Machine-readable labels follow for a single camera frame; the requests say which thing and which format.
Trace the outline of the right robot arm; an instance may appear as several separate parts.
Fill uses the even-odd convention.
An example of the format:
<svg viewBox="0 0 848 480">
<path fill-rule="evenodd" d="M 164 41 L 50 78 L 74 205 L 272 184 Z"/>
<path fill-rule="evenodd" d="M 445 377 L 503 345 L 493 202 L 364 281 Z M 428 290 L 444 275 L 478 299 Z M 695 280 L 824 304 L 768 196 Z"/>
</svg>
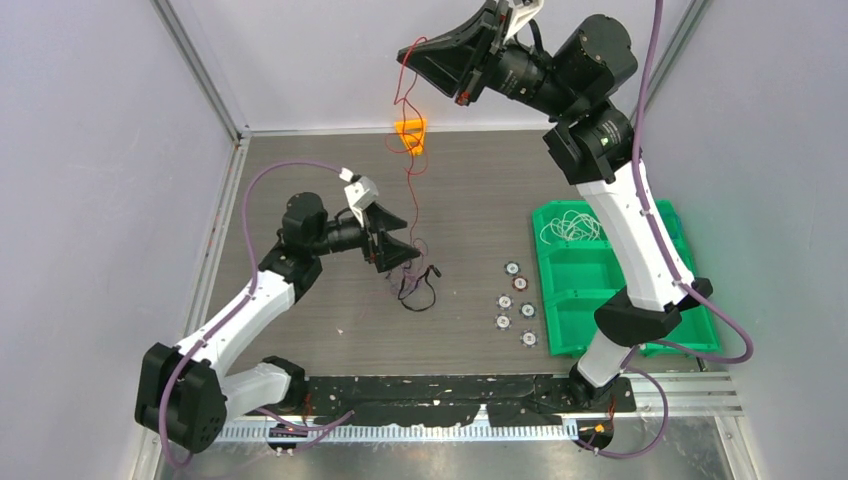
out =
<svg viewBox="0 0 848 480">
<path fill-rule="evenodd" d="M 517 39 L 541 8 L 487 1 L 460 26 L 401 48 L 397 60 L 458 105 L 491 89 L 552 123 L 548 153 L 595 214 L 625 281 L 595 310 L 596 334 L 569 374 L 572 400 L 591 411 L 610 398 L 632 351 L 665 338 L 712 285 L 686 267 L 657 217 L 634 126 L 611 102 L 638 67 L 626 28 L 593 14 L 548 53 L 541 41 Z"/>
</svg>

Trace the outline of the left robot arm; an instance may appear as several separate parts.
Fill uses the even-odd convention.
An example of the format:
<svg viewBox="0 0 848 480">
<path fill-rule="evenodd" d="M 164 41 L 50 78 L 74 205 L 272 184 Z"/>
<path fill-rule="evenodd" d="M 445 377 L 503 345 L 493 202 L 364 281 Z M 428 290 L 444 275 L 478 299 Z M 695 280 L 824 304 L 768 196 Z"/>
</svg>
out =
<svg viewBox="0 0 848 480">
<path fill-rule="evenodd" d="M 329 216 L 312 192 L 292 196 L 277 241 L 244 289 L 211 320 L 174 346 L 156 343 L 142 359 L 134 420 L 192 454 L 208 448 L 226 422 L 261 407 L 298 412 L 307 398 L 300 366 L 271 356 L 233 374 L 231 366 L 275 319 L 309 291 L 325 255 L 358 250 L 384 273 L 419 257 L 393 237 L 406 220 L 374 200 L 355 199 L 350 217 Z"/>
</svg>

